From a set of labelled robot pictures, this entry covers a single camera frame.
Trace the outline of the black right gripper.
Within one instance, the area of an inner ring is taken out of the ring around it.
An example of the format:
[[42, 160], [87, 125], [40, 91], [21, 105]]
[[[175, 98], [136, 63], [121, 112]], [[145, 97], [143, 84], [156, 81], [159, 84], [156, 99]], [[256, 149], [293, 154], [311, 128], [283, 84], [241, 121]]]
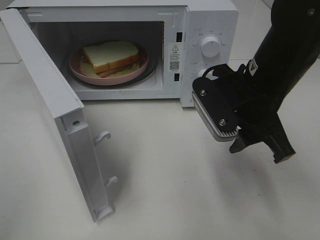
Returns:
[[279, 107], [272, 103], [271, 97], [253, 87], [245, 69], [241, 64], [224, 84], [223, 92], [240, 127], [229, 152], [238, 153], [250, 145], [264, 142], [273, 152], [275, 164], [287, 161], [296, 152], [277, 114]]

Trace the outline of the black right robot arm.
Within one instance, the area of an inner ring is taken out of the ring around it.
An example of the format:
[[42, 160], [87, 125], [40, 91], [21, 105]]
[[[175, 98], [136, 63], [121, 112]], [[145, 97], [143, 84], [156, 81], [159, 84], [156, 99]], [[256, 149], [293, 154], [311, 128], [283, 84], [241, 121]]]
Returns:
[[278, 110], [319, 53], [319, 1], [274, 1], [271, 28], [254, 57], [217, 83], [239, 126], [231, 153], [263, 142], [273, 152], [275, 163], [295, 154]]

